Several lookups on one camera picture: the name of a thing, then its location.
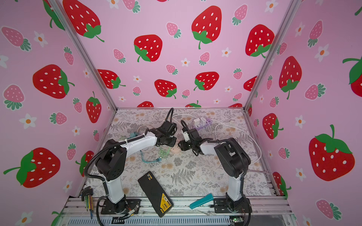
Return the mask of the teal plug adapter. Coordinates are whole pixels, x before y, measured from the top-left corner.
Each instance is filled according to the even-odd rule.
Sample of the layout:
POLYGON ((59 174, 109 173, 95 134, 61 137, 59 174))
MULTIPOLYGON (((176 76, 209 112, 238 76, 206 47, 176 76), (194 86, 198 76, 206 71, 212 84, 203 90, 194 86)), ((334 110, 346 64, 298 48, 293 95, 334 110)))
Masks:
POLYGON ((132 133, 130 134, 129 139, 134 138, 134 137, 137 137, 137 136, 138 136, 138 133, 137 133, 137 132, 132 132, 132 133))

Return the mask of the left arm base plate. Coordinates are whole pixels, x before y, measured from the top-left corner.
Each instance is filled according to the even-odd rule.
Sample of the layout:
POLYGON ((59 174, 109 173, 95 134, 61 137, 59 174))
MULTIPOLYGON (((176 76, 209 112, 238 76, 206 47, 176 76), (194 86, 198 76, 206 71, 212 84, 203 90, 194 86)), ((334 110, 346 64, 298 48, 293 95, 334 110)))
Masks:
POLYGON ((138 214, 141 199, 122 199, 118 203, 112 203, 108 198, 104 201, 101 209, 101 214, 138 214))

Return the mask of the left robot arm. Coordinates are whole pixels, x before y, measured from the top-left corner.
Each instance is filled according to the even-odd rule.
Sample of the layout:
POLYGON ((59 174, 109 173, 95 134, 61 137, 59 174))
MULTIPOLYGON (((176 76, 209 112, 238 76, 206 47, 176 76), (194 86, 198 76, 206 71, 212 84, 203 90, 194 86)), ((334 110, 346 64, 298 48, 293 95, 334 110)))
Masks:
POLYGON ((122 189, 121 175, 125 161, 129 155, 149 147, 174 147, 177 125, 174 122, 164 121, 161 127, 146 130, 137 137, 123 141, 109 140, 108 144, 93 156, 84 168, 84 175, 88 178, 102 181, 106 198, 113 204, 125 200, 122 189))

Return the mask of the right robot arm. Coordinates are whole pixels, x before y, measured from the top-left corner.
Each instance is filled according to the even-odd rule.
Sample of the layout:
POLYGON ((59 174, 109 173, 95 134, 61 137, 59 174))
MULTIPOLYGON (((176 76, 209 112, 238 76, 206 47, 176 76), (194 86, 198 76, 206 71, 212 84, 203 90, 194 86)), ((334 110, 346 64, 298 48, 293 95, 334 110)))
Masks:
POLYGON ((218 157, 224 171, 229 176, 226 192, 226 207, 231 212, 244 210, 252 213, 250 200, 243 193, 244 178, 251 164, 250 157, 236 139, 202 138, 196 129, 183 129, 184 140, 178 143, 182 151, 192 150, 196 155, 212 154, 218 157))

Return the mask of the round pink power socket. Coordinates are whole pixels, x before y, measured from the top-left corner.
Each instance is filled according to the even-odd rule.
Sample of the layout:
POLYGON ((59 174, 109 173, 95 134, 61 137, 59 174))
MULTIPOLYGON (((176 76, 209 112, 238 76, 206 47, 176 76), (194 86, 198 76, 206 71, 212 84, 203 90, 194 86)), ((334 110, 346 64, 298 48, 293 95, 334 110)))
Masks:
POLYGON ((170 149, 170 152, 173 154, 177 154, 181 152, 181 149, 179 147, 173 147, 170 149))

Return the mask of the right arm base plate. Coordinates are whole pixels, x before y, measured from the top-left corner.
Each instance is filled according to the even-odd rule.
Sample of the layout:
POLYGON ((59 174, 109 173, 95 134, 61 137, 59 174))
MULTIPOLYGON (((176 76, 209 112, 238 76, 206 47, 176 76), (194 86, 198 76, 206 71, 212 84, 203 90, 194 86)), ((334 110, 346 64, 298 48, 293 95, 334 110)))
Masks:
POLYGON ((238 201, 229 198, 215 198, 213 204, 215 213, 252 213, 250 200, 242 197, 238 201))

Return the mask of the purple power strip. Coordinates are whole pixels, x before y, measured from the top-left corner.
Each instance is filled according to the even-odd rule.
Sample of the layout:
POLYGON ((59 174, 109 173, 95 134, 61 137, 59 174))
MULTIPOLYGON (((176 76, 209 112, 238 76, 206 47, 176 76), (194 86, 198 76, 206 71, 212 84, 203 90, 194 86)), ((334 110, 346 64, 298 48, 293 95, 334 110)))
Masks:
POLYGON ((207 128, 211 127, 212 123, 213 121, 210 118, 199 118, 199 124, 194 125, 193 128, 196 129, 197 131, 202 129, 206 130, 207 128))

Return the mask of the white charger plug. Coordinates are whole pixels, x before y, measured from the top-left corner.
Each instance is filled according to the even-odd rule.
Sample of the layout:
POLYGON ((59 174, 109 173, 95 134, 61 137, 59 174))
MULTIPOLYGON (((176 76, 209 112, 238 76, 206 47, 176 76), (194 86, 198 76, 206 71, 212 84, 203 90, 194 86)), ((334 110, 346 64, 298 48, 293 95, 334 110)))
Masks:
POLYGON ((193 125, 198 127, 198 126, 206 126, 207 120, 204 117, 201 118, 195 118, 193 119, 193 125))

